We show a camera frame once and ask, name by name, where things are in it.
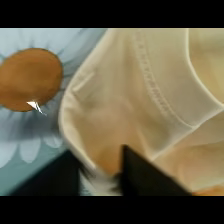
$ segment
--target orange flower center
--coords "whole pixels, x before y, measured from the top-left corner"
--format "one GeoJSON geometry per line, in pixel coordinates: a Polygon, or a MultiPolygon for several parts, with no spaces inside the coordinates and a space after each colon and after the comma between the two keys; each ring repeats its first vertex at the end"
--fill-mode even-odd
{"type": "Polygon", "coordinates": [[[53,53],[30,48],[8,57],[0,67],[0,104],[14,111],[29,111],[27,102],[40,106],[60,89],[63,68],[53,53]]]}

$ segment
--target stitching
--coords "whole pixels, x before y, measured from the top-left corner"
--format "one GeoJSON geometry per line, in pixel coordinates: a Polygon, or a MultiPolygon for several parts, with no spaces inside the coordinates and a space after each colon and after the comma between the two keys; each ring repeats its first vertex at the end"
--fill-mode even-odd
{"type": "Polygon", "coordinates": [[[146,88],[148,94],[152,98],[154,103],[156,103],[167,121],[170,123],[178,124],[179,126],[184,125],[187,126],[187,128],[191,129],[197,127],[187,124],[180,117],[178,117],[161,93],[161,90],[159,89],[159,86],[157,85],[155,77],[152,73],[151,65],[149,63],[149,58],[145,47],[146,44],[143,38],[143,31],[141,28],[137,29],[137,31],[134,33],[133,42],[140,69],[142,70],[144,80],[147,83],[146,88]]]}

